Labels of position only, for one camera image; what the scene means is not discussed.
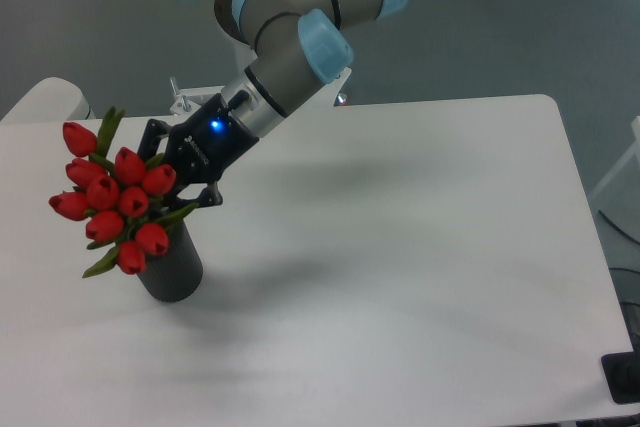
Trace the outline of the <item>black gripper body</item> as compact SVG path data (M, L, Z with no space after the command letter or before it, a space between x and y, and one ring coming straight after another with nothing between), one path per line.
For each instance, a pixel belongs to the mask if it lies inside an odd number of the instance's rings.
M225 101L214 95L186 121L172 126L163 160L180 188L217 182L224 171L258 143L231 113L249 99L241 90Z

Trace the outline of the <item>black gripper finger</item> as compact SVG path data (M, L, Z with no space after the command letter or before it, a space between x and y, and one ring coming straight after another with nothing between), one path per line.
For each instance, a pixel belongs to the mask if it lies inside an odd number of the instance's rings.
M137 155L145 165L169 165L165 153L159 153L158 148L163 139L169 137L172 126L165 121L150 119L144 129Z
M223 196L218 183L179 184L167 195L167 206L176 211L190 204L198 208L217 207L223 204Z

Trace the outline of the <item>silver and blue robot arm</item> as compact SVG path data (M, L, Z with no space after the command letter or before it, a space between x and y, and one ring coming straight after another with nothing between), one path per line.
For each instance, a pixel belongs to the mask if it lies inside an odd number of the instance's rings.
M182 123L150 121L139 155L160 156L176 173L163 199L188 205L182 192L198 184L194 204L218 206L224 171L351 65L345 28L402 10L408 0L231 0L222 21L254 52L254 60Z

